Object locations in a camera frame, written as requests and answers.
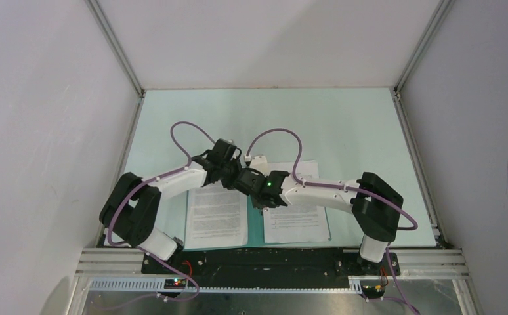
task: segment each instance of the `white wall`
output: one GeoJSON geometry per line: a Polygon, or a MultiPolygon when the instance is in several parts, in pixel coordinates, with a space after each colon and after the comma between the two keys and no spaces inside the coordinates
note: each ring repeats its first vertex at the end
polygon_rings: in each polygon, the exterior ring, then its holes
{"type": "Polygon", "coordinates": [[[74,274],[136,102],[84,1],[0,1],[0,314],[74,274]]]}
{"type": "Polygon", "coordinates": [[[100,1],[147,89],[393,86],[438,2],[100,1]]]}
{"type": "Polygon", "coordinates": [[[508,314],[508,1],[457,1],[402,98],[447,235],[508,314]]]}

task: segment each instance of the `white paper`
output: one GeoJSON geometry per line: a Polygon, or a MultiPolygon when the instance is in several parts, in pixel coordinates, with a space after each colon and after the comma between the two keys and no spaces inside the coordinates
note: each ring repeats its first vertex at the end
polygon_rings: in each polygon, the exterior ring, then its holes
{"type": "MultiPolygon", "coordinates": [[[[293,163],[270,163],[270,170],[292,171],[293,163]]],[[[319,177],[318,162],[300,162],[297,176],[319,177]]],[[[326,208],[306,205],[264,210],[265,243],[301,243],[329,241],[326,208]]]]}
{"type": "Polygon", "coordinates": [[[247,197],[220,182],[188,192],[184,248],[243,246],[248,241],[247,197]]]}

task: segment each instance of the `light green table surface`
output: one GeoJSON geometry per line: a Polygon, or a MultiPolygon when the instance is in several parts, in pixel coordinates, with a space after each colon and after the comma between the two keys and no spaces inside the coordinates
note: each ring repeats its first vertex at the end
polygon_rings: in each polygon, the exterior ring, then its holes
{"type": "MultiPolygon", "coordinates": [[[[148,91],[125,170],[145,177],[184,164],[186,158],[169,136],[170,126],[180,120],[200,125],[214,139],[232,139],[244,151],[260,132],[289,128],[303,141],[302,160],[318,162],[320,178],[359,179],[369,171],[404,197],[403,209],[419,228],[399,231],[393,246],[436,245],[387,88],[148,91]]],[[[191,155],[212,147],[193,127],[180,125],[175,134],[191,155]]],[[[266,155],[269,162],[293,161],[297,143],[289,134],[272,133],[258,141],[255,154],[266,155]]],[[[186,194],[162,201],[156,226],[183,239],[185,215],[186,194]]],[[[328,221],[331,241],[297,245],[360,245],[363,234],[352,215],[328,209],[328,221]]],[[[401,218],[400,225],[410,223],[401,218]]]]}

